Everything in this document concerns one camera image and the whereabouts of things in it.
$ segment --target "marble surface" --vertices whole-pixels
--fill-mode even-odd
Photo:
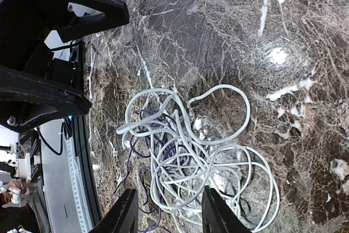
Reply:
[[[236,142],[267,158],[280,189],[279,214],[264,232],[349,232],[349,0],[124,1],[131,23],[94,35],[87,52],[103,212],[125,174],[128,151],[116,128],[128,101],[156,87],[188,101],[227,83],[251,103]],[[245,107],[238,95],[216,92],[194,113],[208,136],[223,137],[241,126]],[[246,198],[251,205],[259,190]],[[141,217],[140,227],[155,220]],[[162,224],[176,232],[171,218]]]

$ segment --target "white cable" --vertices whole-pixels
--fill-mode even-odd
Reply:
[[[195,212],[198,215],[198,218],[201,219],[201,205],[197,201],[197,198],[202,197],[202,192],[206,185],[209,185],[218,191],[218,187],[213,177],[214,172],[227,171],[236,179],[234,185],[237,187],[237,194],[234,197],[228,197],[226,195],[222,195],[222,197],[229,199],[233,203],[233,211],[239,219],[241,218],[240,197],[249,185],[252,173],[254,172],[254,166],[261,168],[269,177],[269,195],[266,208],[264,209],[260,222],[254,229],[252,229],[252,232],[261,231],[270,225],[279,210],[280,195],[278,186],[276,185],[276,181],[264,157],[251,147],[232,143],[226,145],[227,142],[231,142],[231,140],[236,138],[249,123],[251,114],[250,103],[244,92],[231,85],[218,85],[211,88],[205,94],[190,99],[187,108],[190,109],[190,105],[193,102],[199,101],[221,88],[231,89],[240,94],[246,105],[246,118],[243,125],[234,134],[226,138],[215,141],[200,140],[191,129],[189,115],[180,97],[175,92],[164,88],[148,89],[134,96],[128,104],[125,112],[125,125],[117,129],[118,134],[123,134],[123,148],[128,133],[131,133],[133,136],[138,138],[146,136],[150,137],[149,152],[151,154],[152,174],[150,186],[151,198],[163,211],[172,214],[176,227],[181,233],[183,231],[175,216],[176,212],[179,209],[188,212]],[[168,97],[162,103],[157,113],[137,122],[132,122],[130,120],[131,108],[136,99],[143,95],[149,95],[152,93],[168,94]],[[185,129],[188,134],[185,134],[182,129],[181,118],[177,109],[173,112],[175,123],[172,123],[172,125],[158,121],[158,119],[163,116],[164,112],[167,113],[166,107],[172,100],[179,106],[182,120],[184,121]],[[171,127],[173,124],[177,126],[176,130]],[[172,138],[162,147],[159,148],[156,146],[157,141],[155,140],[155,136],[162,139],[166,135]],[[173,156],[168,156],[168,154],[166,155],[166,150],[168,150],[171,145],[175,149],[175,154]],[[205,149],[205,146],[218,147],[214,152],[210,152]],[[235,154],[238,152],[244,153],[245,161],[224,164],[216,163],[216,157],[220,153],[226,151],[231,151]],[[252,161],[251,156],[255,156],[259,160]],[[247,175],[244,176],[244,184],[241,185],[241,177],[239,176],[238,171],[241,171],[244,166],[247,166],[248,172]],[[268,219],[268,221],[266,221],[267,216],[271,213],[270,207],[272,205],[274,194],[276,195],[276,207],[273,211],[273,215]],[[198,222],[192,219],[187,219],[187,221],[196,225],[201,225],[201,221]]]

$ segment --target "screw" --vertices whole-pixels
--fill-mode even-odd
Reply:
[[[15,126],[17,124],[17,118],[15,116],[10,116],[7,120],[9,126]]]
[[[68,5],[68,12],[69,13],[73,12],[73,6],[72,5]]]

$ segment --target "person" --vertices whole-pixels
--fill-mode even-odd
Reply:
[[[22,194],[27,191],[26,186],[19,181],[11,181],[5,185],[7,190],[10,187],[20,189]],[[11,198],[10,192],[0,194],[0,233],[7,233],[13,229],[19,229],[19,227],[32,233],[40,233],[35,213],[29,204],[24,207],[3,207],[11,202]]]

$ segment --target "tangled cable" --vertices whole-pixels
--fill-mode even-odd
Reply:
[[[236,178],[236,183],[234,184],[234,186],[237,187],[236,194],[234,196],[224,194],[222,197],[229,199],[233,203],[233,211],[239,219],[241,217],[241,194],[251,181],[254,167],[258,166],[268,175],[269,195],[266,208],[260,222],[252,229],[252,232],[261,231],[270,225],[279,210],[279,190],[267,161],[251,147],[228,144],[228,142],[236,138],[249,123],[250,104],[246,95],[234,86],[218,85],[211,88],[205,94],[190,99],[187,108],[190,109],[190,105],[193,102],[202,100],[221,88],[231,89],[240,94],[246,105],[246,118],[243,125],[234,134],[226,138],[214,141],[200,140],[191,129],[190,117],[180,97],[175,92],[163,88],[148,89],[134,96],[125,112],[125,125],[117,129],[118,134],[123,134],[123,147],[130,133],[132,136],[130,141],[131,152],[134,151],[138,155],[141,155],[141,157],[148,157],[151,159],[150,171],[152,180],[149,190],[151,199],[161,210],[172,214],[179,232],[183,232],[175,216],[179,209],[197,214],[197,220],[187,219],[187,221],[202,225],[201,196],[203,189],[205,185],[208,184],[219,191],[213,177],[214,172],[228,171]],[[165,101],[160,105],[160,109],[158,111],[148,110],[135,112],[140,115],[140,120],[131,122],[131,108],[136,99],[146,94],[157,93],[168,94]],[[174,119],[167,114],[166,107],[170,101],[174,101],[179,106],[182,118],[177,109],[173,112]],[[147,116],[142,118],[142,113],[146,113]],[[183,130],[182,121],[184,122],[185,130]],[[134,145],[140,138],[146,141],[147,150],[149,151],[149,155],[147,156],[140,154],[134,149]],[[213,146],[216,148],[214,151],[210,150],[210,147]],[[226,153],[227,151],[232,151],[235,154],[243,153],[245,155],[244,161],[217,163],[216,157],[218,154]],[[255,155],[259,161],[252,161],[251,155]],[[244,166],[247,167],[248,172],[246,176],[241,177],[239,171],[241,171]],[[268,217],[268,221],[266,221],[274,194],[276,195],[276,208],[272,215]]]

